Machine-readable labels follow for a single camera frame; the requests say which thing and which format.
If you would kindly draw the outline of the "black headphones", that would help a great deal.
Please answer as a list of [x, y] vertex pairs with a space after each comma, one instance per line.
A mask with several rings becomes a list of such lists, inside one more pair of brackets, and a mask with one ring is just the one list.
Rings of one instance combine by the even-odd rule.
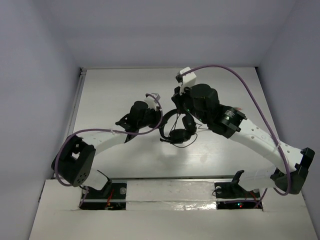
[[173, 129], [169, 132], [168, 136], [165, 136], [165, 126], [169, 119], [174, 115], [178, 115], [177, 109], [172, 109], [163, 116], [162, 122], [158, 128], [161, 136], [160, 141], [172, 145], [183, 144], [184, 142], [189, 141], [191, 137], [196, 134], [197, 125], [192, 115], [184, 114], [184, 117], [182, 118], [184, 128]]

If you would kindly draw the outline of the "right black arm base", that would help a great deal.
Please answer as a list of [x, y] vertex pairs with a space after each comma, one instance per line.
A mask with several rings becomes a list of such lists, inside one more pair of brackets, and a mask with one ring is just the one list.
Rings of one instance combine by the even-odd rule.
[[261, 199], [259, 190], [246, 191], [235, 183], [216, 182], [212, 195], [216, 197], [216, 208], [218, 210], [263, 208], [261, 203], [256, 206]]

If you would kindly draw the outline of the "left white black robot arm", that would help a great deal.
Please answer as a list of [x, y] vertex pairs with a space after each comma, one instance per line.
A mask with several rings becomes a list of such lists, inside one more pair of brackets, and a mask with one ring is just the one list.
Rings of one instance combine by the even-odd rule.
[[154, 131], [162, 117], [162, 108], [154, 101], [136, 101], [114, 129], [84, 129], [69, 135], [51, 169], [61, 184], [81, 187], [90, 194], [107, 198], [112, 192], [112, 180], [92, 167], [95, 156], [131, 141], [141, 135], [140, 129], [149, 127]]

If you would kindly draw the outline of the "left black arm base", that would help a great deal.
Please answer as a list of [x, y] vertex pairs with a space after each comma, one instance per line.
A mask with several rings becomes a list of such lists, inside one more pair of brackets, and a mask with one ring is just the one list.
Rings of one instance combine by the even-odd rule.
[[126, 193], [126, 182], [112, 183], [106, 195], [102, 195], [101, 192], [89, 187], [88, 192], [83, 189], [79, 208], [81, 210], [126, 210]]

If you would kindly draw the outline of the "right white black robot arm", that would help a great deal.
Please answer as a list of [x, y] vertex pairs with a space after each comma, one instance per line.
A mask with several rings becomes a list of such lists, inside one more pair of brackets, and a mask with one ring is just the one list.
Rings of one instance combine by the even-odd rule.
[[254, 189], [278, 188], [291, 195], [302, 190], [315, 156], [311, 148], [292, 147], [256, 126], [244, 113], [220, 104], [207, 84], [178, 86], [171, 98], [179, 113], [190, 114], [213, 133], [251, 149], [273, 164], [256, 172], [239, 170], [228, 188], [238, 197]]

